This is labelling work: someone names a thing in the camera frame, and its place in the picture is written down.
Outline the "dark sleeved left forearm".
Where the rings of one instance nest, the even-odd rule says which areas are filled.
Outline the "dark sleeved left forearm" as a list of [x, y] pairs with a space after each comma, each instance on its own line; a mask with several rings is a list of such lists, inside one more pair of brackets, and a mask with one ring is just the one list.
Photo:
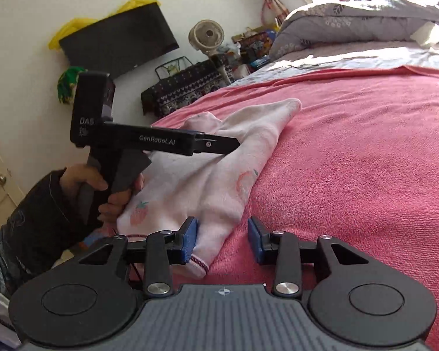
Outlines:
[[0, 229], [0, 292], [18, 287], [50, 270], [66, 250], [84, 241], [102, 223], [91, 225], [60, 186], [63, 170], [43, 177]]

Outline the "person's left hand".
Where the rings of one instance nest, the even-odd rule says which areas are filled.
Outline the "person's left hand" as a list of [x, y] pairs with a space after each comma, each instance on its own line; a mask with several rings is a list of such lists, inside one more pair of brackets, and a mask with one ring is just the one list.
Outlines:
[[[61, 191], [76, 208], [77, 213], [82, 211], [80, 193], [84, 186], [94, 191], [106, 191], [108, 183], [100, 175], [97, 168], [86, 164], [75, 164], [65, 169], [60, 178]], [[144, 176], [140, 174], [132, 185], [121, 192], [115, 192], [98, 208], [98, 220], [102, 223], [115, 224], [122, 215], [130, 199], [139, 193], [144, 186]]]

